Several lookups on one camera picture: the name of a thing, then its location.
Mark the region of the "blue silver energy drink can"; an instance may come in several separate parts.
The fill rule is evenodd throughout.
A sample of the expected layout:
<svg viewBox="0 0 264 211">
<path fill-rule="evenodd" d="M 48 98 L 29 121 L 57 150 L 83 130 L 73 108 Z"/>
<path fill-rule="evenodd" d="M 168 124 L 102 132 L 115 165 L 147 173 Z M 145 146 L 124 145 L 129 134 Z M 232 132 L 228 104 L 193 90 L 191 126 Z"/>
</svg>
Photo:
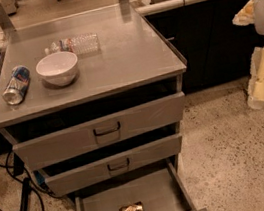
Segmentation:
<svg viewBox="0 0 264 211">
<path fill-rule="evenodd" d="M 9 105 L 22 103 L 30 82 L 30 71 L 19 65 L 13 68 L 10 80 L 3 92 L 3 100 Z"/>
</svg>

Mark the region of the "clear plastic water bottle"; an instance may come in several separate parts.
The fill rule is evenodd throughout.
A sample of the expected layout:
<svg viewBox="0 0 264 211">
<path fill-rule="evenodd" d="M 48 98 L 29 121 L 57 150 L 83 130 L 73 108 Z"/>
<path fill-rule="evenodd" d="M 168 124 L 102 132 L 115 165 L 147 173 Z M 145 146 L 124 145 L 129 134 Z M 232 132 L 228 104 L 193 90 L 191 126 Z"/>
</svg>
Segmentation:
<svg viewBox="0 0 264 211">
<path fill-rule="evenodd" d="M 52 42 L 44 52 L 50 55 L 58 52 L 72 52 L 76 55 L 98 52 L 100 49 L 99 38 L 95 33 L 85 33 L 79 36 L 63 38 Z"/>
</svg>

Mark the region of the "grey metal drawer cabinet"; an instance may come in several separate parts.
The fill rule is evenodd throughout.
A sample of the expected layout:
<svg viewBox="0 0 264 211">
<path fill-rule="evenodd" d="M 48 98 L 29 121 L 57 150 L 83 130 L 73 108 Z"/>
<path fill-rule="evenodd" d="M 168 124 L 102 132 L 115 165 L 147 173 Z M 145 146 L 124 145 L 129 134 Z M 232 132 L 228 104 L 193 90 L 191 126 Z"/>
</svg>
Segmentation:
<svg viewBox="0 0 264 211">
<path fill-rule="evenodd" d="M 100 49 L 79 59 L 79 75 L 72 84 L 54 87 L 33 75 L 21 104 L 4 102 L 3 91 L 14 67 L 35 69 L 53 41 L 85 32 L 97 35 Z M 0 132 L 13 151 L 16 144 L 182 92 L 186 68 L 141 15 L 120 5 L 17 30 L 4 51 L 0 60 Z M 180 134 L 179 123 L 34 171 L 46 183 L 47 177 Z"/>
</svg>

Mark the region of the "bottom grey drawer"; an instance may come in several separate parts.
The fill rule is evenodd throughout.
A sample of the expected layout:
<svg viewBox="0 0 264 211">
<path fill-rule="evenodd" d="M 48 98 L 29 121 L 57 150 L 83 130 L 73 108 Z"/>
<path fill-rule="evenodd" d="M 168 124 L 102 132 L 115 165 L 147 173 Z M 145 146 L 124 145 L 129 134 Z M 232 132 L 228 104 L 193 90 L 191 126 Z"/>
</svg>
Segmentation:
<svg viewBox="0 0 264 211">
<path fill-rule="evenodd" d="M 197 209 L 168 160 L 82 189 L 76 211 L 207 211 Z"/>
</svg>

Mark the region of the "grey drawer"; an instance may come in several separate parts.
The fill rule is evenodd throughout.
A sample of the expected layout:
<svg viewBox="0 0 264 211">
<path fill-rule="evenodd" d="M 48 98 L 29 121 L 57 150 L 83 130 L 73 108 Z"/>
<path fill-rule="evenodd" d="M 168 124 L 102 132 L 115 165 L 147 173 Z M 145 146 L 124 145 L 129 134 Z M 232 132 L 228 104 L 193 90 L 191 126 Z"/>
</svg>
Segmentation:
<svg viewBox="0 0 264 211">
<path fill-rule="evenodd" d="M 182 134 L 169 135 L 91 164 L 47 177 L 46 185 L 58 196 L 70 194 L 128 171 L 177 155 L 181 152 L 181 143 Z"/>
<path fill-rule="evenodd" d="M 168 160 L 82 189 L 76 211 L 207 211 L 197 209 Z"/>
<path fill-rule="evenodd" d="M 177 92 L 171 96 L 16 144 L 13 147 L 14 152 L 33 171 L 45 168 L 179 122 L 183 117 L 184 100 L 184 94 Z"/>
</svg>

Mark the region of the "middle grey drawer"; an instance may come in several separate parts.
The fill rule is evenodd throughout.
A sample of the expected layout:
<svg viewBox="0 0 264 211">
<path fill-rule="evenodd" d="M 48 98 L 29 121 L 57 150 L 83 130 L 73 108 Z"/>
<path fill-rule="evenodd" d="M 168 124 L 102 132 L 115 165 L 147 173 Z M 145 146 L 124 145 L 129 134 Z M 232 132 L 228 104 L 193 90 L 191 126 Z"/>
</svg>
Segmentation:
<svg viewBox="0 0 264 211">
<path fill-rule="evenodd" d="M 169 135 L 91 164 L 47 177 L 46 185 L 58 196 L 70 194 L 128 171 L 177 155 L 181 152 L 181 143 L 182 134 Z"/>
</svg>

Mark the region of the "top grey drawer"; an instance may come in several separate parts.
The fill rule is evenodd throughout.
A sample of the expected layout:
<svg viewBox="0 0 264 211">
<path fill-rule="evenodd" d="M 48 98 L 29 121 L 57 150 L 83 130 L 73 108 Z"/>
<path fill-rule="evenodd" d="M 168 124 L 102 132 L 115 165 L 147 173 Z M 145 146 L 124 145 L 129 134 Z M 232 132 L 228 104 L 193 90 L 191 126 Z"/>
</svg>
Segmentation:
<svg viewBox="0 0 264 211">
<path fill-rule="evenodd" d="M 184 94 L 177 92 L 171 96 L 16 144 L 13 147 L 14 152 L 33 171 L 45 168 L 179 122 L 183 117 L 184 100 Z"/>
</svg>

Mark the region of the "white ceramic bowl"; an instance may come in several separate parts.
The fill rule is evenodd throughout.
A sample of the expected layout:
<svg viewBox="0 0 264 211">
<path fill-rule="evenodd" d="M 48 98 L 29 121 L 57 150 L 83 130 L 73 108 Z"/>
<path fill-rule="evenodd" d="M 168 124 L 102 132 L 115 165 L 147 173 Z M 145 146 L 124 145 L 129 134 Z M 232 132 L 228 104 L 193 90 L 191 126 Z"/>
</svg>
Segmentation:
<svg viewBox="0 0 264 211">
<path fill-rule="evenodd" d="M 56 86 L 67 86 L 77 76 L 78 56 L 72 52 L 58 52 L 47 55 L 37 63 L 38 76 Z"/>
</svg>

